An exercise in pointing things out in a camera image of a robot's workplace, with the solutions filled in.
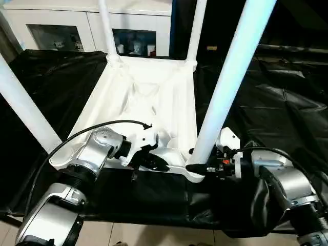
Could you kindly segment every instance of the white pvc pipe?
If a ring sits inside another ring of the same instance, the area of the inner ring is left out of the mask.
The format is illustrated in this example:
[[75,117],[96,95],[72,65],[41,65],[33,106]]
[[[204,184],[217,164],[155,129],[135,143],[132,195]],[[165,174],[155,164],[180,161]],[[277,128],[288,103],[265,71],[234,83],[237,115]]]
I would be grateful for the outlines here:
[[[0,93],[48,154],[62,142],[1,54]],[[60,155],[55,155],[55,164],[61,163],[71,155],[70,150],[59,153]]]
[[191,36],[188,47],[188,54],[186,61],[196,61],[198,44],[201,34],[201,28],[203,25],[205,9],[206,9],[207,0],[198,0],[195,10],[193,28],[191,30]]
[[110,57],[111,59],[118,60],[119,56],[117,55],[116,52],[114,35],[109,21],[109,13],[108,13],[106,0],[99,0],[98,4],[99,4],[99,13],[101,16],[102,27],[106,39],[108,57]]
[[276,0],[247,0],[188,164],[206,163]]

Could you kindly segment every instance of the tiled floor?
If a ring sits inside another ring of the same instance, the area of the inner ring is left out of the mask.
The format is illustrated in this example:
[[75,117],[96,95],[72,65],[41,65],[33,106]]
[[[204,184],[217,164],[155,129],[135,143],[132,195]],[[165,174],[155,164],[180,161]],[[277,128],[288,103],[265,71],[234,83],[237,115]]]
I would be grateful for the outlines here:
[[[0,222],[0,246],[14,246],[18,229]],[[85,222],[77,246],[188,246],[206,243],[224,246],[297,246],[296,236],[270,234],[264,238],[230,239],[221,231],[141,224]]]

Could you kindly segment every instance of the black tablecloth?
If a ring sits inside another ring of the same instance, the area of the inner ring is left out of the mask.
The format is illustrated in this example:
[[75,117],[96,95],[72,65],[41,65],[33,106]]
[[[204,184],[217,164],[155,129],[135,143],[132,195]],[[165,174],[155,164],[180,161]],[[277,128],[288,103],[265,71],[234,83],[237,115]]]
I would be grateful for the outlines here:
[[[102,52],[23,52],[11,68],[51,126],[65,139],[106,65]],[[200,129],[220,65],[199,64],[194,74],[197,126]],[[326,66],[282,61],[253,61],[225,122],[242,145],[257,144],[290,153],[320,178],[327,172],[328,85]],[[46,154],[2,98],[2,198],[0,212],[22,215],[36,168]],[[183,176],[105,169],[83,217],[128,223],[224,230],[231,236],[260,236],[270,231],[281,211],[264,182],[249,167],[240,181],[206,178],[199,184]],[[46,166],[35,203],[58,174]]]

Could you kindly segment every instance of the black cable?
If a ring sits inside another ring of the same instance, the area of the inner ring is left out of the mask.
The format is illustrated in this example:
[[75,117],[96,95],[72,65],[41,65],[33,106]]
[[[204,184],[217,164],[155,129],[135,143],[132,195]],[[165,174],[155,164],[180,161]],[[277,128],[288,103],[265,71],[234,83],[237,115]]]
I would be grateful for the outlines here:
[[77,136],[80,136],[81,134],[88,132],[90,130],[93,130],[95,128],[98,127],[103,127],[103,126],[107,126],[107,125],[112,125],[112,124],[116,124],[116,123],[134,123],[134,124],[139,124],[142,125],[144,129],[148,129],[151,128],[152,126],[149,126],[141,121],[136,121],[136,120],[129,120],[129,119],[122,119],[122,120],[112,120],[112,121],[108,121],[108,122],[104,122],[104,123],[100,123],[88,128],[85,128],[75,134],[73,134],[72,136],[70,136],[69,138],[67,138],[64,142],[62,142],[60,145],[58,145],[49,155],[48,157],[44,160],[44,162],[41,164],[41,166],[38,168],[36,174],[35,174],[35,178],[33,180],[33,184],[32,184],[32,188],[30,190],[28,199],[27,199],[27,203],[26,203],[26,207],[25,207],[25,214],[24,214],[24,219],[26,218],[28,212],[29,212],[29,206],[32,200],[32,196],[33,196],[33,191],[37,182],[37,179],[41,173],[42,168],[49,162],[50,158],[61,148],[63,147],[65,144],[67,144],[69,141],[71,141],[72,139],[76,138]]

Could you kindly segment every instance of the white cabinet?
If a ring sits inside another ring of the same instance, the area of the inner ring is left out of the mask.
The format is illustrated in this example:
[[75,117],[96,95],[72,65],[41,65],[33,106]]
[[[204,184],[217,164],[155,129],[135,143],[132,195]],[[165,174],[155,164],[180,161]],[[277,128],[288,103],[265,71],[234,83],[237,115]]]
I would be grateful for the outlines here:
[[[96,50],[105,51],[106,43],[99,13],[88,13],[88,19]],[[171,18],[169,16],[116,14],[109,19],[115,43],[124,46],[124,53],[133,53],[135,40],[142,39],[142,55],[147,55],[147,46],[156,46],[156,55],[168,56],[170,49]]]
[[95,51],[85,12],[8,9],[25,49]]
[[[107,0],[119,53],[168,56],[172,0]],[[23,49],[105,51],[98,0],[12,0],[4,5]]]

